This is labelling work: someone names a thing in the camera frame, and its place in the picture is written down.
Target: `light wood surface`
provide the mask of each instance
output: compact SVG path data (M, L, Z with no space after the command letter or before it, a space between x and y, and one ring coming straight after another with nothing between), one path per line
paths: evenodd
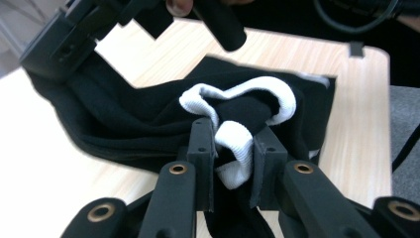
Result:
M138 87L183 78L207 54L337 76L320 168L346 197L366 206L390 195L387 54L364 47L364 58L351 58L348 44L251 29L247 35L246 44L228 54L201 23L177 20L156 41L131 23L114 29L97 51ZM116 196L130 203L153 189L155 175L75 148L21 69L0 79L0 108L0 199L7 206L0 237L57 237L91 200ZM281 237L276 212L264 217ZM200 212L197 237L208 237Z

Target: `gray floor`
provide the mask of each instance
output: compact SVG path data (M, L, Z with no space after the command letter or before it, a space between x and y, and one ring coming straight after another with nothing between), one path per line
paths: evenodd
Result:
M420 123L420 88L391 86L390 101L391 155L395 159ZM420 204L420 142L395 171L392 181L394 195Z

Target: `wooden table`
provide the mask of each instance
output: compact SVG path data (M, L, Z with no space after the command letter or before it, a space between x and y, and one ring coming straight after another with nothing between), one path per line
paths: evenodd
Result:
M388 55L364 47L247 29L246 44L225 53L198 22L177 20L154 41L131 23L98 46L136 86L183 78L207 54L261 68L337 76L320 168L348 198L372 206L390 195ZM154 188L148 172L93 158L69 141L53 108L18 69L0 79L0 237L58 237L86 203L104 196L132 202ZM276 212L266 212L276 235ZM197 237L207 237L201 212Z

